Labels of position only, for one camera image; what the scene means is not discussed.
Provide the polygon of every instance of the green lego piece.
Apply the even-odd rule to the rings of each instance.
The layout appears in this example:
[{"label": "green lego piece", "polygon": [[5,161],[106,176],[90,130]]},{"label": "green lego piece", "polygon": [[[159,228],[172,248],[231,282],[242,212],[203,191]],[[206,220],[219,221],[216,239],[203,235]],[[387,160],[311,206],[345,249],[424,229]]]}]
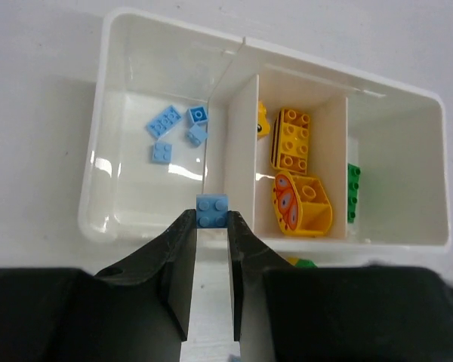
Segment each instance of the green lego piece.
[{"label": "green lego piece", "polygon": [[357,192],[361,169],[353,164],[347,164],[347,222],[352,224],[356,218]]},{"label": "green lego piece", "polygon": [[295,266],[297,266],[298,268],[317,268],[317,265],[314,264],[312,260],[307,259],[299,259]]}]

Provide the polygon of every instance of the white plastic bin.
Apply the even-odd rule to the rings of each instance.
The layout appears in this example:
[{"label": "white plastic bin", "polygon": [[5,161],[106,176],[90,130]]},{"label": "white plastic bin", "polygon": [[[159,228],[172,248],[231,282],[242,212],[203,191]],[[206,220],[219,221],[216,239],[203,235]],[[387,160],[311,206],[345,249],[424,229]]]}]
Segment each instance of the white plastic bin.
[{"label": "white plastic bin", "polygon": [[[270,201],[270,136],[257,141],[257,101],[311,115],[309,172],[334,211],[326,238],[288,238]],[[149,161],[144,125],[166,106],[207,104],[206,146],[166,137],[169,166]],[[121,9],[106,17],[79,225],[92,241],[147,241],[196,194],[225,192],[278,249],[449,244],[444,112],[435,94],[250,38]],[[361,167],[347,223],[347,164]]]}]

